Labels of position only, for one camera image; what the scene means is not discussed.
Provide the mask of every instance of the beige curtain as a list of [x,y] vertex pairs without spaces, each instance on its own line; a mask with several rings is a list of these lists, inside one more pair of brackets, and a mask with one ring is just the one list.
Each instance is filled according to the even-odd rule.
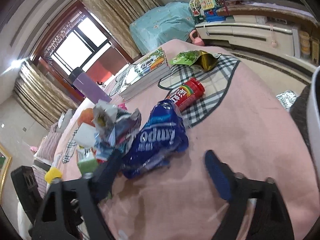
[[61,113],[78,107],[29,60],[22,63],[13,91],[18,103],[47,130],[59,120]]
[[140,53],[134,43],[129,25],[148,10],[158,7],[156,0],[81,0],[105,25],[131,58]]

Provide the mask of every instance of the stack of books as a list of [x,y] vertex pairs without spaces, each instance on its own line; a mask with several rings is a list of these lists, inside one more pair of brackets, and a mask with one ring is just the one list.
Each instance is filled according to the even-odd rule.
[[159,48],[141,62],[130,66],[119,95],[123,99],[129,100],[170,73],[171,68],[164,51]]

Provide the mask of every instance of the ceiling light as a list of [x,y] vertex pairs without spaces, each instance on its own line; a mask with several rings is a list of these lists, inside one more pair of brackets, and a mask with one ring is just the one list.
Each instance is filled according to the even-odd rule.
[[12,61],[11,62],[11,66],[9,68],[7,68],[4,72],[2,72],[0,74],[0,77],[3,76],[4,74],[6,74],[8,71],[14,69],[14,68],[20,68],[23,61],[24,61],[24,59],[19,59],[19,60]]
[[11,62],[11,69],[13,68],[18,68],[21,66],[21,63],[23,62],[23,60],[14,60]]

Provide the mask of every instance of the pink bedsheet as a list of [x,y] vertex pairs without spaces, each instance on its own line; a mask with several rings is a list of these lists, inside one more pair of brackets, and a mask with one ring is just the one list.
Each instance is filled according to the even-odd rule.
[[[229,54],[219,47],[197,47],[178,40],[162,48],[168,59],[192,49]],[[154,84],[126,106],[129,111],[139,108],[143,125],[153,106],[167,93]],[[111,103],[120,102],[116,95]],[[57,151],[63,151],[76,128],[69,125]],[[190,129],[188,137],[189,149],[174,156],[169,169],[134,180],[116,178],[113,199],[101,205],[116,239],[124,234],[130,240],[211,239],[228,205],[219,198],[205,170],[204,153],[208,149],[234,172],[250,179],[274,178],[287,205],[295,239],[306,236],[320,215],[319,190],[308,149],[290,115],[245,64],[238,65],[218,108]],[[80,176],[75,158],[59,167],[65,180]],[[238,239],[245,238],[249,221],[250,215]]]

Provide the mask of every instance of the window frame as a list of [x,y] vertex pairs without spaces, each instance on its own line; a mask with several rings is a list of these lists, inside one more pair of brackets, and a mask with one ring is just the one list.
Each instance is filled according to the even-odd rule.
[[85,19],[89,19],[91,20],[88,16],[84,17],[81,21],[79,21],[68,33],[67,35],[62,39],[61,42],[59,42],[59,45],[56,47],[56,49],[53,51],[53,55],[55,55],[55,57],[61,62],[61,64],[63,64],[65,66],[65,68],[67,70],[69,70],[70,72],[73,71],[73,69],[64,61],[64,59],[57,53],[57,50],[60,48],[60,46],[62,45],[62,43],[66,40],[66,38],[71,34],[74,33],[82,42],[83,44],[92,52],[90,54],[90,56],[82,63],[82,65],[80,66],[80,68],[82,69],[88,62],[90,59],[92,59],[92,57],[100,50],[102,49],[107,43],[109,43],[110,45],[111,42],[108,39],[108,37],[105,35],[105,33],[102,32],[102,34],[106,37],[106,40],[99,46],[97,47],[92,40],[89,39],[88,36],[86,36],[78,27],[78,25],[80,23],[82,23],[83,20]]

